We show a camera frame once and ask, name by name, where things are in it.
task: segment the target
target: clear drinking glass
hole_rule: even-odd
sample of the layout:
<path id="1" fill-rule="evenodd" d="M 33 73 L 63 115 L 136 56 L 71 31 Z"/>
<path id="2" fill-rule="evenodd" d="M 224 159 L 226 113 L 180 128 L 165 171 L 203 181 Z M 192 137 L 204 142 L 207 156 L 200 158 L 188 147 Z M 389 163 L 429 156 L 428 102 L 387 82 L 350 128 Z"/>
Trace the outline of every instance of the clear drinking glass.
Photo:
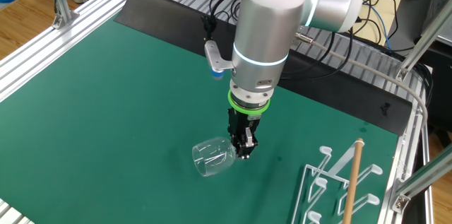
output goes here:
<path id="1" fill-rule="evenodd" d="M 226 170 L 234 163 L 235 147 L 229 139 L 217 137 L 195 145 L 191 155 L 199 173 L 207 177 Z"/>

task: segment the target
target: green work surface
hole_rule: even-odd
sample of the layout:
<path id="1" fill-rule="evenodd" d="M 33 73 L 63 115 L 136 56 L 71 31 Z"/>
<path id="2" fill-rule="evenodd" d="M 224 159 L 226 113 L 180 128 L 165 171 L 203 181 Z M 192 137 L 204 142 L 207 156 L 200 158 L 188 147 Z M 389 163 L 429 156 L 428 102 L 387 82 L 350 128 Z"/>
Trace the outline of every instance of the green work surface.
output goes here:
<path id="1" fill-rule="evenodd" d="M 191 148 L 227 136 L 228 90 L 205 58 L 109 20 L 0 103 L 0 198 L 37 224 L 286 223 L 319 147 L 328 169 L 358 137 L 383 175 L 357 198 L 383 198 L 397 136 L 282 88 L 251 158 L 200 176 Z"/>

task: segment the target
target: wooden stick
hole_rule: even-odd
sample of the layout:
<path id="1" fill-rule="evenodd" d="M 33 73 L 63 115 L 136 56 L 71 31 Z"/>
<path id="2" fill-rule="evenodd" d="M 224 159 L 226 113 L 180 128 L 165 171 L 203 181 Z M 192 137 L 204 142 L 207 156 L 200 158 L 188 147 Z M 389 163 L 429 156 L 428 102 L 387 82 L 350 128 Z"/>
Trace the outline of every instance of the wooden stick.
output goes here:
<path id="1" fill-rule="evenodd" d="M 357 139 L 357 142 L 355 142 L 355 155 L 353 156 L 352 172 L 350 173 L 347 198 L 345 200 L 344 216 L 342 219 L 343 224 L 351 224 L 352 222 L 353 203 L 355 202 L 356 185 L 358 182 L 359 164 L 361 163 L 363 145 L 364 142 L 362 138 Z"/>

